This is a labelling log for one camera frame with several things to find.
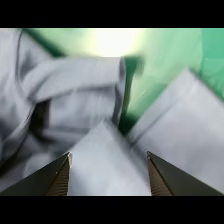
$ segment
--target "teal surface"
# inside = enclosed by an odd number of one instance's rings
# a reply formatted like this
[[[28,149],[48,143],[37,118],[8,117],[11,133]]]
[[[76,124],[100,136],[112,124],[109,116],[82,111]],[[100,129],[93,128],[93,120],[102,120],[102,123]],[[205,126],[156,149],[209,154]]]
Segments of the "teal surface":
[[[185,67],[224,99],[224,29],[25,29],[55,56],[125,56],[127,89],[120,129],[127,132]]]

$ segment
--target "folded fabric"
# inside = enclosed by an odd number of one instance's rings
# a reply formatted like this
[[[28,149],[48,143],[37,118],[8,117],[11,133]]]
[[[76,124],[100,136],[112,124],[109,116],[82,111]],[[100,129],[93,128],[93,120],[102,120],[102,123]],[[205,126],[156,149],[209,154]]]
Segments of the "folded fabric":
[[[29,173],[33,155],[62,155],[101,120],[118,124],[125,64],[121,58],[53,59],[23,32],[0,30],[0,87],[4,190]]]
[[[127,136],[224,193],[224,105],[189,70],[171,83]]]
[[[111,122],[101,122],[69,151],[68,196],[151,195],[147,167]]]

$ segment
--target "gray fabric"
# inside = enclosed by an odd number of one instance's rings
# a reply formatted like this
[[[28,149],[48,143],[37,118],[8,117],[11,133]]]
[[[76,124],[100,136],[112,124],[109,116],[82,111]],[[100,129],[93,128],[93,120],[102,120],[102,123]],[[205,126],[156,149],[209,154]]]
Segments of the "gray fabric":
[[[109,121],[100,123],[69,151],[68,196],[150,196],[147,167]]]
[[[53,59],[23,32],[0,30],[0,190],[34,155],[62,155],[103,119],[118,124],[124,89],[121,58]]]
[[[127,138],[224,193],[224,105],[187,69],[162,93]]]

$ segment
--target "green surface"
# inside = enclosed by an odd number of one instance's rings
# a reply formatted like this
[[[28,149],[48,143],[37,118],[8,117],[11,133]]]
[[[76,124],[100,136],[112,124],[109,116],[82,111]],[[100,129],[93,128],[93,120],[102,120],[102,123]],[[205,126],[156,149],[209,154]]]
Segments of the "green surface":
[[[120,128],[126,132],[184,67],[224,98],[224,29],[26,29],[55,56],[125,56],[127,94]]]

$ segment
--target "gray cloth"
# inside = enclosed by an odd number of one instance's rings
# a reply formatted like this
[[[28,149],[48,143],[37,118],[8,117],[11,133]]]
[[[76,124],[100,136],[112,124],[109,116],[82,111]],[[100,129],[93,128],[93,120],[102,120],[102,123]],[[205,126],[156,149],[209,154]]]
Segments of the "gray cloth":
[[[109,121],[89,132],[72,153],[68,196],[150,196],[147,167]]]
[[[33,155],[54,158],[102,120],[118,124],[124,89],[121,58],[53,59],[23,32],[0,30],[0,191]]]
[[[171,83],[127,136],[224,193],[224,105],[189,70]]]

